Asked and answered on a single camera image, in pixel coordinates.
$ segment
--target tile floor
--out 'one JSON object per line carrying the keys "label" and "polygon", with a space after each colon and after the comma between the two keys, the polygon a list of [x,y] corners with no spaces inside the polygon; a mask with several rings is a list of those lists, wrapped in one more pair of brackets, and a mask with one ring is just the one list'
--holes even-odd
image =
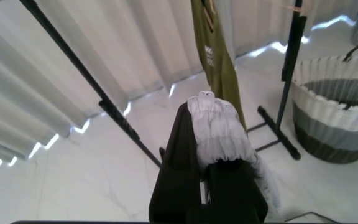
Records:
{"label": "tile floor", "polygon": [[[344,23],[313,31],[310,43],[301,46],[299,60],[344,54],[352,48],[348,36]],[[275,118],[283,88],[282,63],[283,55],[274,49],[237,60],[248,127],[262,122],[256,112],[259,105]],[[205,75],[199,74],[178,83],[170,98],[161,90],[133,102],[128,121],[159,158],[158,148],[167,145],[177,108],[189,96],[208,89]],[[260,155],[277,180],[283,216],[314,211],[338,222],[358,223],[358,162],[328,164],[307,154],[295,139],[291,103],[282,129],[300,150],[301,160],[294,161],[281,144]],[[268,127],[249,137],[254,147],[276,139]],[[147,221],[157,176],[157,167],[117,124],[100,116],[84,134],[59,139],[29,162],[0,168],[0,224],[36,219]]]}

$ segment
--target black handle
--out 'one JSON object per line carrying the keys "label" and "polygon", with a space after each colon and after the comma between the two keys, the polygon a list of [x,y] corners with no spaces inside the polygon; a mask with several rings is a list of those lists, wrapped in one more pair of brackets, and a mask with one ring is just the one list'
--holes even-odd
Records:
{"label": "black handle", "polygon": [[343,61],[344,62],[350,61],[353,52],[355,52],[357,49],[358,49],[358,45],[355,46],[351,51],[349,51],[349,53],[346,54],[346,57],[343,59]]}

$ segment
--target clothing rack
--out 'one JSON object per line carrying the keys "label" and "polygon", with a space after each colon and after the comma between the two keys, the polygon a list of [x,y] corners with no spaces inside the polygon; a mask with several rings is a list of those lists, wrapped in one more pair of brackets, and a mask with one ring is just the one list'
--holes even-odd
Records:
{"label": "clothing rack", "polygon": [[55,43],[60,47],[60,50],[68,57],[72,64],[78,69],[81,75],[85,80],[92,86],[95,92],[102,99],[99,102],[99,106],[112,118],[118,126],[140,147],[140,149],[146,154],[149,159],[151,159],[157,167],[161,167],[161,162],[150,152],[150,150],[143,144],[140,140],[139,135],[131,127],[125,117],[117,109],[117,106],[110,100],[108,95],[103,91],[98,82],[92,77],[88,69],[84,66],[81,60],[76,56],[74,51],[70,46],[65,42],[63,37],[59,34],[56,28],[50,23],[46,15],[38,7],[37,3],[34,0],[20,0],[24,7],[30,11],[34,18],[39,22],[39,24],[47,31],[49,36],[55,41]]}
{"label": "clothing rack", "polygon": [[260,123],[247,130],[247,132],[249,133],[265,125],[268,125],[270,129],[274,132],[274,134],[277,136],[278,140],[275,140],[264,146],[261,146],[258,149],[256,149],[256,151],[259,152],[261,150],[274,146],[278,143],[282,143],[287,149],[287,151],[291,154],[292,158],[294,158],[295,160],[299,160],[301,158],[301,155],[296,149],[296,147],[293,146],[290,140],[288,140],[288,138],[281,131],[280,126],[284,115],[285,105],[288,99],[288,93],[290,92],[292,75],[295,68],[296,58],[298,57],[303,31],[305,29],[305,24],[306,24],[306,16],[300,16],[300,12],[296,10],[296,9],[301,9],[301,7],[302,7],[302,0],[296,0],[294,5],[294,12],[292,16],[290,35],[288,38],[288,48],[287,48],[287,52],[285,53],[285,60],[282,69],[281,79],[283,82],[285,82],[285,84],[284,84],[283,94],[281,97],[280,108],[278,110],[277,121],[276,123],[274,123],[274,120],[269,116],[266,110],[262,106],[259,106],[257,111],[261,115],[261,117],[265,120],[265,122]]}

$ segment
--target woven basket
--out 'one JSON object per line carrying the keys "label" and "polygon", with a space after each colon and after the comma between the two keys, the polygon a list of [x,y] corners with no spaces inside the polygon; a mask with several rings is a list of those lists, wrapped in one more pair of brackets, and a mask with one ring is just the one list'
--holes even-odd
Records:
{"label": "woven basket", "polygon": [[298,63],[291,92],[296,137],[313,156],[345,164],[358,160],[358,56]]}

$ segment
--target curtain fold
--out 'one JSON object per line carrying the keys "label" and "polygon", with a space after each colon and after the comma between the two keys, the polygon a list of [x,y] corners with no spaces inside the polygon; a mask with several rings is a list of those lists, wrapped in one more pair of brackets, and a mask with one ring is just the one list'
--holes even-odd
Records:
{"label": "curtain fold", "polygon": [[[231,57],[285,45],[293,0],[216,3]],[[37,1],[117,107],[202,70],[190,1]],[[358,0],[310,1],[305,35]],[[28,159],[102,112],[100,98],[19,1],[0,1],[0,160]]]}

